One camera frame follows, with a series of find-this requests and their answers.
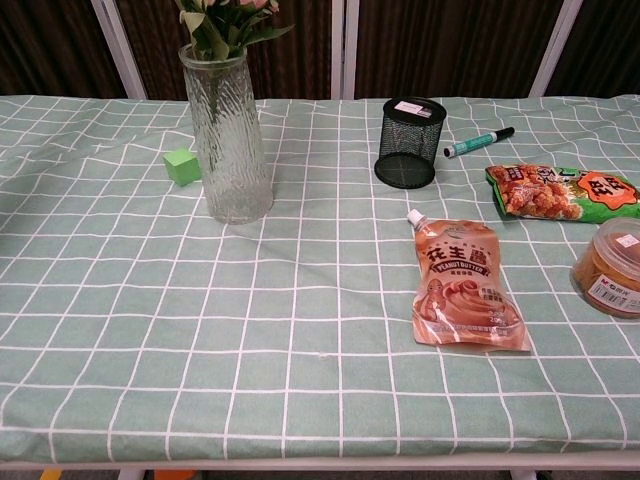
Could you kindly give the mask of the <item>dark brown partition panel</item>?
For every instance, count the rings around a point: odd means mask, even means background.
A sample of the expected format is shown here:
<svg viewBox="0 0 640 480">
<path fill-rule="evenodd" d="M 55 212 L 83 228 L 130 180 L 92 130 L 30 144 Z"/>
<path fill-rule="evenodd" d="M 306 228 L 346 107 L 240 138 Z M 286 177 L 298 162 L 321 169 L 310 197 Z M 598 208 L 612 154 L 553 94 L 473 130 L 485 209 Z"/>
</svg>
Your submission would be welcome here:
<svg viewBox="0 0 640 480">
<path fill-rule="evenodd" d="M 254 96 L 331 97 L 332 0 L 278 0 L 267 23 L 293 29 L 280 38 L 251 45 L 248 65 Z M 190 41 L 174 0 L 116 0 L 147 96 L 185 100 L 179 49 Z"/>
<path fill-rule="evenodd" d="M 545 94 L 640 94 L 640 0 L 583 0 Z"/>
<path fill-rule="evenodd" d="M 360 0 L 357 98 L 521 98 L 563 0 Z"/>
<path fill-rule="evenodd" d="M 91 0 L 0 0 L 0 95 L 127 96 Z"/>
</svg>

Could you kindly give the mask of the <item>pink artificial flower bouquet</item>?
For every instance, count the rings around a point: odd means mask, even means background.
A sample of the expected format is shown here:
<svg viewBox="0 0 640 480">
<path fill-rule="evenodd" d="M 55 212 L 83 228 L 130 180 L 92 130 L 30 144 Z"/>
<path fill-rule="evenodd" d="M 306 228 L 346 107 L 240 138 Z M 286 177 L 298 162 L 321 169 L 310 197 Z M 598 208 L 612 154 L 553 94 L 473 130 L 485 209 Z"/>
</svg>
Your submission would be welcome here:
<svg viewBox="0 0 640 480">
<path fill-rule="evenodd" d="M 266 26 L 279 13 L 278 0 L 174 0 L 191 43 L 180 51 L 184 71 L 199 77 L 187 95 L 204 93 L 208 105 L 218 106 L 221 84 L 246 64 L 247 47 L 279 38 L 293 27 Z"/>
</svg>

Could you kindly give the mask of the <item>black mesh pen holder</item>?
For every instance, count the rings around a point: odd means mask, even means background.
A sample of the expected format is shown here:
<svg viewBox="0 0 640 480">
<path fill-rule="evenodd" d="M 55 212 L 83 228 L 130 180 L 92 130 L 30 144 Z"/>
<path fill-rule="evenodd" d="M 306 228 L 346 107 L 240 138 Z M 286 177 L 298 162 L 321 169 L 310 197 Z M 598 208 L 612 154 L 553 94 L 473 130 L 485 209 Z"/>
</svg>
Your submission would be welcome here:
<svg viewBox="0 0 640 480">
<path fill-rule="evenodd" d="M 379 158 L 374 173 L 398 189 L 418 189 L 435 177 L 435 157 L 447 112 L 422 97 L 389 99 L 383 106 Z"/>
</svg>

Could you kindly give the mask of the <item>orange green peanut snack bag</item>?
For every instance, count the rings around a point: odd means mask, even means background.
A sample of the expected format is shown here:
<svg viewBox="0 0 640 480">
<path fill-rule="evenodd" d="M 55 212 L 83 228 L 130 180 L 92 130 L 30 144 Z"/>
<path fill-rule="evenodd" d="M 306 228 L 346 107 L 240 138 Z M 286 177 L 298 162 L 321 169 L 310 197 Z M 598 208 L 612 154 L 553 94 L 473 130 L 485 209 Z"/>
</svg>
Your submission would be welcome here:
<svg viewBox="0 0 640 480">
<path fill-rule="evenodd" d="M 601 224 L 640 218 L 640 189 L 612 173 L 535 164 L 485 169 L 502 213 Z"/>
</svg>

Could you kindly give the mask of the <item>small green cube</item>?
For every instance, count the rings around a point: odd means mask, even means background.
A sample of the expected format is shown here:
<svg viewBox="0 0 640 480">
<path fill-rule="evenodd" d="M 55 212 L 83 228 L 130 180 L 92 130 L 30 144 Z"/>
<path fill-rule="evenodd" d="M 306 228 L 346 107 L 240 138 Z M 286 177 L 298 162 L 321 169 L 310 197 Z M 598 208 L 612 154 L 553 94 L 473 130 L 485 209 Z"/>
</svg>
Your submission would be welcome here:
<svg viewBox="0 0 640 480">
<path fill-rule="evenodd" d="M 179 186 L 201 179 L 198 159 L 189 149 L 180 148 L 165 153 L 163 161 L 169 178 Z"/>
</svg>

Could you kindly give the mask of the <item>green white checked tablecloth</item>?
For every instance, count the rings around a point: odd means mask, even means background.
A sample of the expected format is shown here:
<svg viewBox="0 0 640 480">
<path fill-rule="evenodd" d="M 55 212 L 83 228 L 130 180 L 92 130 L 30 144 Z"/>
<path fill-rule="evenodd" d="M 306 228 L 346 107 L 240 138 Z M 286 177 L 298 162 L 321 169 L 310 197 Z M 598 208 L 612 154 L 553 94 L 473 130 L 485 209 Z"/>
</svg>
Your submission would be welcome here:
<svg viewBox="0 0 640 480">
<path fill-rule="evenodd" d="M 593 227 L 504 219 L 485 178 L 640 186 L 640 95 L 444 105 L 444 142 L 515 135 L 405 192 L 381 101 L 260 101 L 275 201 L 226 226 L 166 174 L 186 103 L 0 97 L 0 462 L 640 450 L 640 322 L 570 282 Z M 531 353 L 414 341 L 411 209 L 496 231 Z"/>
</svg>

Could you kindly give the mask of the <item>clear glass cup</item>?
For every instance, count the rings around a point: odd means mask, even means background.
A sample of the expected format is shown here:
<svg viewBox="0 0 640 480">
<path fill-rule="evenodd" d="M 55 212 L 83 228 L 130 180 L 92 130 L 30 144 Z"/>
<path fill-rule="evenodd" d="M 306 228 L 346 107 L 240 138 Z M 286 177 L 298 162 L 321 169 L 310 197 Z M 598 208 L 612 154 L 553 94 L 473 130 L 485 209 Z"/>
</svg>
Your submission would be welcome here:
<svg viewBox="0 0 640 480">
<path fill-rule="evenodd" d="M 247 56 L 204 61 L 186 45 L 179 58 L 209 214 L 226 224 L 254 222 L 272 207 L 273 191 Z"/>
</svg>

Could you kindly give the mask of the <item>round clear tub rubber bands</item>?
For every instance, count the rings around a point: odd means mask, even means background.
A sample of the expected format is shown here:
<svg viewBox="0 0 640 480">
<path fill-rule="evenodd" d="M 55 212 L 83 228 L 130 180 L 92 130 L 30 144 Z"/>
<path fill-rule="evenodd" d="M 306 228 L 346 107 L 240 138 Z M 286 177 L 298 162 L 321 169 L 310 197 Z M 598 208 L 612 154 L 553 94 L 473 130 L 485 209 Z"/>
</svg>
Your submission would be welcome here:
<svg viewBox="0 0 640 480">
<path fill-rule="evenodd" d="M 609 315 L 640 319 L 640 219 L 607 220 L 572 269 L 583 298 Z"/>
</svg>

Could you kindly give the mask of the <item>peanut butter spout pouch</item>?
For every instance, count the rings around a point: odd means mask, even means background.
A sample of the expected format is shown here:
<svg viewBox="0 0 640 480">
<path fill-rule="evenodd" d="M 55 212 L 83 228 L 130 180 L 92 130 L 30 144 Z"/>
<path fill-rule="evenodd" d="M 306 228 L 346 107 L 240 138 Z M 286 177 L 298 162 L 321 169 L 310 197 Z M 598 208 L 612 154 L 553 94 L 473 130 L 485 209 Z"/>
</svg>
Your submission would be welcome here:
<svg viewBox="0 0 640 480">
<path fill-rule="evenodd" d="M 500 279 L 496 233 L 469 220 L 429 220 L 413 209 L 421 283 L 412 305 L 416 342 L 528 351 L 527 328 Z"/>
</svg>

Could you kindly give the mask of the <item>teal marker pen black cap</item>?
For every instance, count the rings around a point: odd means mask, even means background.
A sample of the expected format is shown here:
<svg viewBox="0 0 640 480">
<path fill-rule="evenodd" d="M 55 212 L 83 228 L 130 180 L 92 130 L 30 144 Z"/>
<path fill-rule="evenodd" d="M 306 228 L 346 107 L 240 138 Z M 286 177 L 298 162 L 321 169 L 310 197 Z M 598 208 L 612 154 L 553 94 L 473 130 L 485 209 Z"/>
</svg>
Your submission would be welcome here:
<svg viewBox="0 0 640 480">
<path fill-rule="evenodd" d="M 462 154 L 484 148 L 493 143 L 508 139 L 509 137 L 513 136 L 514 133 L 515 129 L 513 127 L 507 127 L 501 130 L 492 131 L 487 134 L 480 135 L 478 137 L 446 147 L 443 150 L 443 154 L 446 158 L 460 156 Z"/>
</svg>

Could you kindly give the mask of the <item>white partition post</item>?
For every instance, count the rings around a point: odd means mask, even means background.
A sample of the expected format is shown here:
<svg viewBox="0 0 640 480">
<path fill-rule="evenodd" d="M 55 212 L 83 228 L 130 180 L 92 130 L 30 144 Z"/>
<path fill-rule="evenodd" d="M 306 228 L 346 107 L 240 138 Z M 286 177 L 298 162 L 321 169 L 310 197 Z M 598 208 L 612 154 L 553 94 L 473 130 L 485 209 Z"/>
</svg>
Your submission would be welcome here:
<svg viewBox="0 0 640 480">
<path fill-rule="evenodd" d="M 147 94 L 115 0 L 91 0 L 125 92 L 130 99 Z"/>
<path fill-rule="evenodd" d="M 528 94 L 530 98 L 545 95 L 582 4 L 583 0 L 563 0 L 545 53 L 530 88 Z"/>
<path fill-rule="evenodd" d="M 353 100 L 360 0 L 331 1 L 331 99 Z"/>
</svg>

